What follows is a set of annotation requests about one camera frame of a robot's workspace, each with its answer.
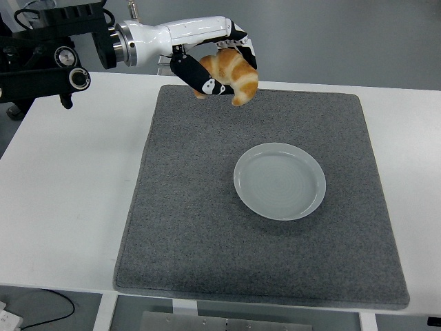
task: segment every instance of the black cable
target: black cable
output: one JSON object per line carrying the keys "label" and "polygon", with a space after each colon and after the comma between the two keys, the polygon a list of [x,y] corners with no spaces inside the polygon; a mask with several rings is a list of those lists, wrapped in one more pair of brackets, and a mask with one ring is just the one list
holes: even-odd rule
{"label": "black cable", "polygon": [[103,8],[103,12],[104,12],[105,14],[107,14],[108,17],[110,17],[110,22],[107,23],[107,26],[108,26],[108,27],[112,27],[112,26],[114,26],[114,24],[115,24],[115,16],[114,16],[109,10],[104,9],[104,8]]}
{"label": "black cable", "polygon": [[25,330],[25,329],[28,329],[28,328],[32,328],[32,327],[34,327],[34,326],[42,325],[42,324],[47,324],[47,323],[51,323],[51,322],[55,322],[55,321],[59,321],[59,320],[61,320],[61,319],[66,319],[66,318],[68,318],[69,316],[72,316],[72,315],[74,314],[74,312],[75,312],[75,304],[74,304],[74,303],[72,302],[72,300],[69,299],[67,296],[65,296],[64,294],[58,293],[58,292],[56,292],[56,291],[52,291],[52,290],[45,290],[45,289],[43,289],[43,291],[47,291],[47,292],[51,292],[51,293],[57,294],[57,295],[59,295],[60,297],[63,297],[64,299],[68,300],[69,303],[72,305],[72,312],[71,312],[69,315],[66,315],[66,316],[63,316],[63,317],[59,317],[58,319],[51,319],[50,321],[44,321],[44,322],[35,323],[35,324],[31,324],[31,325],[25,326],[24,328],[22,328],[22,330]]}
{"label": "black cable", "polygon": [[39,11],[38,10],[33,10],[33,9],[18,9],[15,13],[14,13],[14,19],[15,21],[22,27],[25,28],[26,30],[30,30],[30,28],[28,26],[25,26],[23,23],[20,22],[18,16],[22,13],[22,12],[31,12],[32,14],[36,14],[39,15]]}

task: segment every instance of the bread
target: bread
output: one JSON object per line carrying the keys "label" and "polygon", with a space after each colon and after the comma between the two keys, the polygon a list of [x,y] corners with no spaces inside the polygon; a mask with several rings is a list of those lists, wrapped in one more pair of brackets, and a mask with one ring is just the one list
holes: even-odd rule
{"label": "bread", "polygon": [[[257,70],[242,57],[242,54],[231,48],[223,48],[215,56],[208,55],[200,60],[202,66],[211,76],[223,85],[230,85],[234,90],[233,106],[241,106],[250,101],[257,91]],[[206,94],[194,90],[199,99]]]}

